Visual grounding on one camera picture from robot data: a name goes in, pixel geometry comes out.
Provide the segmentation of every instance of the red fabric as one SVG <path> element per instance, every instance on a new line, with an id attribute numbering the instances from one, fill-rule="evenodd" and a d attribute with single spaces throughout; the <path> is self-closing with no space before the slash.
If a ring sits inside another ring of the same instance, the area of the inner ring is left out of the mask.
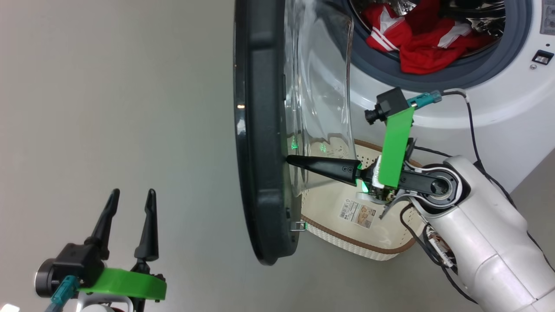
<path id="1" fill-rule="evenodd" d="M 389 4 L 373 3 L 362 15 L 372 25 L 366 44 L 378 51 L 398 51 L 412 38 L 411 28 L 404 17 L 398 17 Z"/>
<path id="2" fill-rule="evenodd" d="M 420 0 L 420 3 L 405 15 L 405 20 L 414 36 L 432 31 L 440 21 L 440 0 Z"/>
<path id="3" fill-rule="evenodd" d="M 467 33 L 459 32 L 449 36 L 449 32 L 456 28 L 466 28 Z M 480 49 L 492 40 L 490 36 L 474 32 L 470 25 L 444 18 L 435 25 L 433 31 L 414 36 L 410 42 L 402 46 L 401 71 L 411 74 L 440 71 L 466 52 Z"/>

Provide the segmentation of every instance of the laundry basket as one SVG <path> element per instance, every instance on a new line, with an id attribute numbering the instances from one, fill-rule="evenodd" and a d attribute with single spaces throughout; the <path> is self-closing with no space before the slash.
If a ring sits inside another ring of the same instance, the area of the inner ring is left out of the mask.
<path id="1" fill-rule="evenodd" d="M 381 154 L 380 147 L 360 140 L 355 140 L 355 147 L 364 168 Z M 307 223 L 307 230 L 339 248 L 378 261 L 392 259 L 410 248 L 414 238 L 399 219 L 408 203 L 397 203 L 380 219 L 384 207 L 357 199 L 356 193 L 361 191 L 360 186 L 344 183 L 304 191 L 301 218 Z M 416 233 L 422 232 L 424 223 L 414 209 L 409 209 L 403 218 Z"/>

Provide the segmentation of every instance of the teal connector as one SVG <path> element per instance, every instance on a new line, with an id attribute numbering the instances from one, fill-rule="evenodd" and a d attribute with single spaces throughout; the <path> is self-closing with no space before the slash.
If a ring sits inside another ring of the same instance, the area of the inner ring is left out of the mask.
<path id="1" fill-rule="evenodd" d="M 430 93 L 422 93 L 417 97 L 407 100 L 409 106 L 414 106 L 415 109 L 422 108 L 426 105 L 441 102 L 441 93 L 439 91 L 432 91 Z"/>
<path id="2" fill-rule="evenodd" d="M 73 275 L 66 276 L 50 298 L 51 303 L 45 312 L 62 311 L 68 300 L 75 295 L 77 289 L 79 289 L 79 280 L 77 277 Z"/>

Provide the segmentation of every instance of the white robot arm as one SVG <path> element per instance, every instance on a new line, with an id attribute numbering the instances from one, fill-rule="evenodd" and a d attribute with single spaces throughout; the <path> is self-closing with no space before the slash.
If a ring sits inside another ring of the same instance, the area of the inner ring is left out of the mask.
<path id="1" fill-rule="evenodd" d="M 466 197 L 436 214 L 410 199 L 455 255 L 465 291 L 485 312 L 554 312 L 555 272 L 526 220 L 467 159 L 445 164 L 465 182 Z"/>

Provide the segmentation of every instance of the transparent glass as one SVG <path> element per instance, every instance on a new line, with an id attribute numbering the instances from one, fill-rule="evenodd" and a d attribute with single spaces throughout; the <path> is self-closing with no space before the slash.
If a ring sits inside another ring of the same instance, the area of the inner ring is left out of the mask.
<path id="1" fill-rule="evenodd" d="M 355 159 L 349 66 L 353 21 L 331 2 L 286 0 L 286 125 L 291 155 Z M 296 195 L 333 183 L 291 166 Z"/>

